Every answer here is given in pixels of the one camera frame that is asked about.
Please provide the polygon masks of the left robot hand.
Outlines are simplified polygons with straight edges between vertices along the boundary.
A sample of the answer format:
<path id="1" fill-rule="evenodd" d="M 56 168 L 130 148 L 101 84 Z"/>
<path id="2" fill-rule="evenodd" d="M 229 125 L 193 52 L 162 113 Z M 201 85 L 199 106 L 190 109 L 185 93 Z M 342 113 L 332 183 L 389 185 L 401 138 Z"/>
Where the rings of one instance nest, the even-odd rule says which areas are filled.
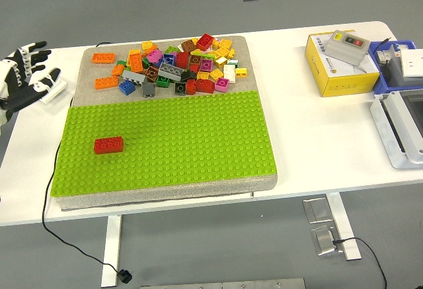
<path id="1" fill-rule="evenodd" d="M 28 80 L 51 54 L 47 42 L 33 42 L 17 48 L 1 60 L 1 125 L 12 115 L 46 96 L 55 86 L 61 70 L 54 68 L 45 77 L 30 84 Z"/>

